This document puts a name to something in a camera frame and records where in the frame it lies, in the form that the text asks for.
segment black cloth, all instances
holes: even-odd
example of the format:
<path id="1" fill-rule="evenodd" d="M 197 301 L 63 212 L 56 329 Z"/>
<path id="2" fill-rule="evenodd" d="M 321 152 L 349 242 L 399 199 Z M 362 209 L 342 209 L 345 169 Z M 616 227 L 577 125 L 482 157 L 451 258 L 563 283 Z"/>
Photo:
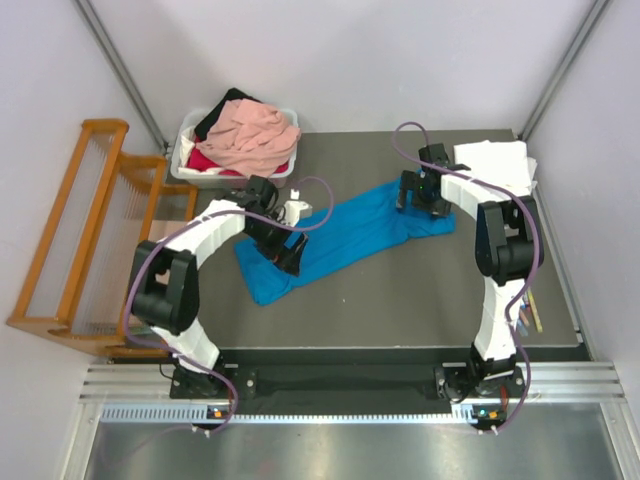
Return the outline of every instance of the black cloth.
<path id="1" fill-rule="evenodd" d="M 218 105 L 216 105 L 215 108 L 211 110 L 211 112 L 209 112 L 209 114 L 206 117 L 204 117 L 198 125 L 196 125 L 194 132 L 198 140 L 205 140 L 207 138 L 207 134 L 209 133 L 209 130 L 211 130 L 211 127 L 213 127 L 218 121 L 218 119 L 220 118 L 220 114 L 222 113 L 222 109 L 225 103 L 227 103 L 230 100 L 244 100 L 244 99 L 253 100 L 254 102 L 260 102 L 260 100 L 258 100 L 257 98 L 253 98 L 250 95 L 247 95 L 242 90 L 238 90 L 237 88 L 230 88 L 229 91 L 225 93 L 224 97 L 222 97 L 222 100 L 220 100 L 220 103 L 218 103 Z"/>

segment wall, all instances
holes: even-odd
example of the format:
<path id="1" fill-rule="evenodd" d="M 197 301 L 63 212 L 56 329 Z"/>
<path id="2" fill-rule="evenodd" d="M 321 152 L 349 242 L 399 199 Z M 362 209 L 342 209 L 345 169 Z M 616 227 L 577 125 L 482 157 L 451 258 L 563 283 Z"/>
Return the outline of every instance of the wall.
<path id="1" fill-rule="evenodd" d="M 640 424 L 640 4 L 612 2 L 530 142 L 598 355 Z"/>
<path id="2" fill-rule="evenodd" d="M 80 123 L 115 116 L 153 144 L 70 1 L 0 5 L 0 318 L 14 306 Z M 51 479 L 90 357 L 0 323 L 0 471 Z"/>
<path id="3" fill-rule="evenodd" d="M 519 130 L 584 0 L 93 0 L 165 136 L 230 86 L 305 131 Z"/>

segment pile of clothes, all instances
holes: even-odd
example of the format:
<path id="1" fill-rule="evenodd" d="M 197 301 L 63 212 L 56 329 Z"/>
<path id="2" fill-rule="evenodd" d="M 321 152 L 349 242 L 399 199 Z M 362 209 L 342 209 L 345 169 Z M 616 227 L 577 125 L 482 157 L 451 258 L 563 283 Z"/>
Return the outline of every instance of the pile of clothes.
<path id="1" fill-rule="evenodd" d="M 285 172 L 300 129 L 277 108 L 232 88 L 195 127 L 180 132 L 180 164 L 216 175 Z"/>

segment wooden frame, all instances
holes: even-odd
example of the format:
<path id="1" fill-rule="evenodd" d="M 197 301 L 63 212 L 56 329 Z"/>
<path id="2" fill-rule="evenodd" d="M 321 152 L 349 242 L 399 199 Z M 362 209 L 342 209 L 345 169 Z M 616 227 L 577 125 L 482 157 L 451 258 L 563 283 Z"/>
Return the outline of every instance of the wooden frame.
<path id="1" fill-rule="evenodd" d="M 45 224 L 15 309 L 7 320 L 7 324 L 93 355 L 157 357 L 166 355 L 166 352 L 154 349 L 136 349 L 126 345 L 122 324 L 122 313 L 126 298 L 121 300 L 122 307 L 120 308 L 119 318 L 106 319 L 107 321 L 115 320 L 113 322 L 115 326 L 113 334 L 84 335 L 75 334 L 72 330 L 87 275 L 105 223 L 105 216 L 119 177 L 126 179 L 126 182 L 134 190 L 147 197 L 138 241 L 148 238 L 161 196 L 187 196 L 188 201 L 184 219 L 188 221 L 194 216 L 197 188 L 191 185 L 165 185 L 163 179 L 167 161 L 164 157 L 158 155 L 130 155 L 122 152 L 122 144 L 128 129 L 129 125 L 118 119 L 96 119 L 83 122 L 80 138 Z M 29 306 L 36 293 L 38 282 L 41 280 L 43 268 L 54 239 L 59 233 L 60 222 L 67 208 L 78 171 L 85 160 L 87 147 L 92 139 L 103 138 L 105 135 L 111 138 L 111 142 L 104 148 L 104 166 L 73 256 L 71 269 L 66 278 L 61 278 L 65 286 L 57 309 L 55 312 L 52 311 L 50 316 L 30 316 L 28 314 Z M 136 244 L 130 246 L 131 252 L 135 247 Z"/>

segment laundry basket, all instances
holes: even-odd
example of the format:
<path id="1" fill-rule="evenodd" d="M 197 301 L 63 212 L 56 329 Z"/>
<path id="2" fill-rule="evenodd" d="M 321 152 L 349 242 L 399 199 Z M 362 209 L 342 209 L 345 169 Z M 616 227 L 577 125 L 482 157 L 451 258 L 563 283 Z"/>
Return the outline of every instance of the laundry basket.
<path id="1" fill-rule="evenodd" d="M 185 180 L 199 188 L 244 188 L 247 184 L 247 178 L 242 175 L 220 175 L 216 173 L 198 172 L 189 168 L 182 167 L 180 162 L 180 143 L 181 133 L 189 127 L 195 127 L 200 121 L 211 111 L 210 108 L 198 108 L 190 112 L 182 122 L 180 130 L 171 155 L 171 175 L 180 180 Z M 280 111 L 287 117 L 289 123 L 295 127 L 298 126 L 298 115 L 293 110 L 281 108 Z M 289 158 L 288 167 L 284 172 L 274 173 L 269 177 L 274 185 L 278 188 L 285 186 L 287 178 L 293 172 L 296 163 L 297 146 L 293 150 Z"/>

